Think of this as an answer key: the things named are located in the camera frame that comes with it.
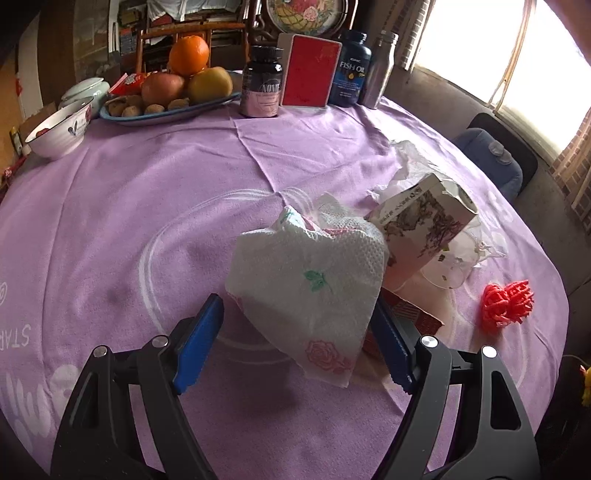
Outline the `white floral paper napkin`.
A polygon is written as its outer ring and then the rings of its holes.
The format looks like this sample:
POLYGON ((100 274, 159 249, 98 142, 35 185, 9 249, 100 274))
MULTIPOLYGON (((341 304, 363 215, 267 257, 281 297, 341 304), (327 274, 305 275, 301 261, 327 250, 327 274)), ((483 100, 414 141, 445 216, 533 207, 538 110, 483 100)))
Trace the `white floral paper napkin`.
POLYGON ((236 240, 225 288, 252 326, 308 378, 346 388, 387 266, 379 228, 330 194, 304 215, 236 240))

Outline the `red yarn pompom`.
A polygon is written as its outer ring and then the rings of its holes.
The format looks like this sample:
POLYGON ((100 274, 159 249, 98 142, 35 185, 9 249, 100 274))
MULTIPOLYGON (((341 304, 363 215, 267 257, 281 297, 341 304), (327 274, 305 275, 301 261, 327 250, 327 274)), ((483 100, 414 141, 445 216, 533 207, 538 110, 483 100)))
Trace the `red yarn pompom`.
POLYGON ((528 280, 507 285, 489 283, 480 304, 480 326, 489 334, 497 334, 512 324, 522 324, 534 308, 534 292, 528 280))

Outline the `purple tablecloth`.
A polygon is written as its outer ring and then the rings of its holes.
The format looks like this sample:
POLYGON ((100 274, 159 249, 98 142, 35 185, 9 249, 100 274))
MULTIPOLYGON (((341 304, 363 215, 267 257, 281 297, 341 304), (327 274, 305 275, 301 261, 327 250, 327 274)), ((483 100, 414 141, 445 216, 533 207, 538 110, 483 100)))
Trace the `purple tablecloth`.
MULTIPOLYGON (((20 175, 1 205, 1 408, 42 467, 92 349, 144 345, 222 293, 242 232, 284 207, 308 211, 330 193, 361 212, 369 191, 408 160, 409 141, 477 204, 505 251, 448 294, 444 342, 476 350, 480 297, 528 280, 532 314, 497 343, 531 425, 549 405, 564 350, 568 301, 559 272, 488 178, 449 140, 394 102, 286 109, 249 119, 235 105, 193 120, 129 128, 94 120, 69 155, 20 175)), ((224 302, 221 334, 182 396, 222 479, 368 479, 408 397, 361 359, 342 389, 304 376, 224 302)))

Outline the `clear plastic bag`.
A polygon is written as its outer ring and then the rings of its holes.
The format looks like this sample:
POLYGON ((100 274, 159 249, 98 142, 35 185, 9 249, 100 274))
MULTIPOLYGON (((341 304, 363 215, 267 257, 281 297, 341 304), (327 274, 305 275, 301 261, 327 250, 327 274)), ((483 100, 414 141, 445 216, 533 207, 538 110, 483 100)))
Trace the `clear plastic bag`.
POLYGON ((401 168, 370 191, 378 206, 366 216, 389 248, 384 287, 397 291, 420 273, 439 288, 456 289, 480 263, 507 255, 503 235, 485 223, 458 183, 412 142, 392 149, 401 168))

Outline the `blue cushioned chair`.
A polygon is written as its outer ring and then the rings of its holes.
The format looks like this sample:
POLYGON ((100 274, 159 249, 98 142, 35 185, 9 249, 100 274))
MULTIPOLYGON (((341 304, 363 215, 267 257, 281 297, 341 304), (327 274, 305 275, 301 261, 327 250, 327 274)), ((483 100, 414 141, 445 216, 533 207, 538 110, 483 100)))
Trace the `blue cushioned chair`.
POLYGON ((487 114, 477 114, 468 128, 452 143, 513 202, 538 170, 534 151, 504 123, 487 114))

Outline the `white ceramic bowl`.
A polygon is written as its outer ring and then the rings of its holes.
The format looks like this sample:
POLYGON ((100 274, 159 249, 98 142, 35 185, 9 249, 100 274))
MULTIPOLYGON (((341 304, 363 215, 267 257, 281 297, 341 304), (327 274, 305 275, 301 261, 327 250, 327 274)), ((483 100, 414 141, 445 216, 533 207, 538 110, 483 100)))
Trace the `white ceramic bowl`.
POLYGON ((60 159, 82 143, 91 119, 92 98, 81 98, 42 121, 26 137, 25 144, 39 157, 60 159))

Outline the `red apple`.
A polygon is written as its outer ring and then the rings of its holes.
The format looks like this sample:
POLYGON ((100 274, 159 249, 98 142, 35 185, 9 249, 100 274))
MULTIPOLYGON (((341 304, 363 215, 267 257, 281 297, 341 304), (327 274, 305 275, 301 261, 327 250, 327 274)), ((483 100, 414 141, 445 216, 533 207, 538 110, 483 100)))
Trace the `red apple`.
POLYGON ((141 86, 145 106, 158 104, 166 107, 171 101, 181 98, 185 79, 179 75, 158 72, 149 75, 141 86))

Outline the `dark supplement jar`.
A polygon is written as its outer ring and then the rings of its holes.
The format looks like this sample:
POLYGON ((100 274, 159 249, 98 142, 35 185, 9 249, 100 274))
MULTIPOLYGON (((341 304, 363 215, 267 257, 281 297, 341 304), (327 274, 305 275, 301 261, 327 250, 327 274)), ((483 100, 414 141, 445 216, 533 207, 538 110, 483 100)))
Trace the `dark supplement jar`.
POLYGON ((273 118, 279 113, 283 86, 283 49, 256 45, 242 72, 239 111, 249 118, 273 118))

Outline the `white lidded bowl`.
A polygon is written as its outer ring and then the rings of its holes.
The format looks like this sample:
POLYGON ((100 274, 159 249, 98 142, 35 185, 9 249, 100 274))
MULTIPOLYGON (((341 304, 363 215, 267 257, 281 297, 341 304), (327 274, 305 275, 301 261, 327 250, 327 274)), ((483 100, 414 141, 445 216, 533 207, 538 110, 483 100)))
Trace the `white lidded bowl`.
POLYGON ((72 86, 62 95, 58 108, 61 109, 77 100, 91 97, 92 117, 96 118, 107 100, 109 89, 110 85, 104 78, 87 78, 72 86))

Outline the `blue fish oil bottle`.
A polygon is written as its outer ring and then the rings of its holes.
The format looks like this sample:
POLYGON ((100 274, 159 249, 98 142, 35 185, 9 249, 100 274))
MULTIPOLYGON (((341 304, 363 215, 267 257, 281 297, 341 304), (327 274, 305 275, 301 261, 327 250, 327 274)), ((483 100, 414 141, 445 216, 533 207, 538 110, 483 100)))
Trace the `blue fish oil bottle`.
POLYGON ((366 40, 365 32, 348 30, 342 33, 342 49, 332 79, 329 104, 351 107, 358 102, 372 58, 372 50, 367 47, 366 40))

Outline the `orange fruit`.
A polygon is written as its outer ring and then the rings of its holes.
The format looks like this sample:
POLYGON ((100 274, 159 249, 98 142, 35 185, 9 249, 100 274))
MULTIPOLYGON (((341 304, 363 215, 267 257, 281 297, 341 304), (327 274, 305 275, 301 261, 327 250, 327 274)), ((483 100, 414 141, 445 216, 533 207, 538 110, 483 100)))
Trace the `orange fruit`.
POLYGON ((185 36, 172 46, 168 57, 168 69, 177 75, 191 77, 209 63, 209 47, 200 36, 185 36))

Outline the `silver metal bottle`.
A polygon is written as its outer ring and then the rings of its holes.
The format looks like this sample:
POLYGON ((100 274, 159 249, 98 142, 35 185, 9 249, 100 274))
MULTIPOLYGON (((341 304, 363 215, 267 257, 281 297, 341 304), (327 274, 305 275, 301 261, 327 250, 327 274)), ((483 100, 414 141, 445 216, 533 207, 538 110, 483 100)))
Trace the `silver metal bottle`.
POLYGON ((383 30, 375 41, 367 78, 363 84, 359 103, 370 109, 377 109, 388 85, 394 68, 394 50, 399 36, 383 30))

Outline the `red box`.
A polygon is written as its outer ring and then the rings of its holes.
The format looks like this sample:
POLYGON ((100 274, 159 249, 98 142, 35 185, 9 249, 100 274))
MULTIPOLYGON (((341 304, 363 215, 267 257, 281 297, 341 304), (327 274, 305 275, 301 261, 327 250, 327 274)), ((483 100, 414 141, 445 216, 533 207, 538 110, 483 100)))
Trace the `red box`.
POLYGON ((277 47, 283 50, 280 105, 327 106, 342 44, 320 37, 281 33, 277 47))

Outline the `wooden chair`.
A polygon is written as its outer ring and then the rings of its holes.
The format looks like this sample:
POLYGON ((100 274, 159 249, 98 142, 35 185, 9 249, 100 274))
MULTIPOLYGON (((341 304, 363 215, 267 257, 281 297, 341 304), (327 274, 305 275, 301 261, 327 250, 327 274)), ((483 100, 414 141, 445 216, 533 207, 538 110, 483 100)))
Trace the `wooden chair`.
POLYGON ((200 59, 201 66, 211 66, 212 34, 215 31, 239 31, 242 33, 242 56, 249 61, 249 39, 247 29, 243 22, 184 22, 160 26, 147 30, 140 30, 136 39, 136 62, 135 72, 142 73, 143 70, 143 47, 147 39, 162 36, 172 36, 175 50, 176 45, 181 46, 180 52, 187 53, 190 60, 200 59))

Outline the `decorative fruit basket plate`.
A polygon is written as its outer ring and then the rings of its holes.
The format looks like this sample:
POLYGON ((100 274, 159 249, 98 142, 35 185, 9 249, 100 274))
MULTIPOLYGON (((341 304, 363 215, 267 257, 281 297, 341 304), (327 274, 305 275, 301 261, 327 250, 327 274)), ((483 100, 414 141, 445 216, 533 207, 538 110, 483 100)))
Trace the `decorative fruit basket plate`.
POLYGON ((342 0, 270 0, 266 12, 280 33, 322 36, 334 32, 349 13, 342 0))

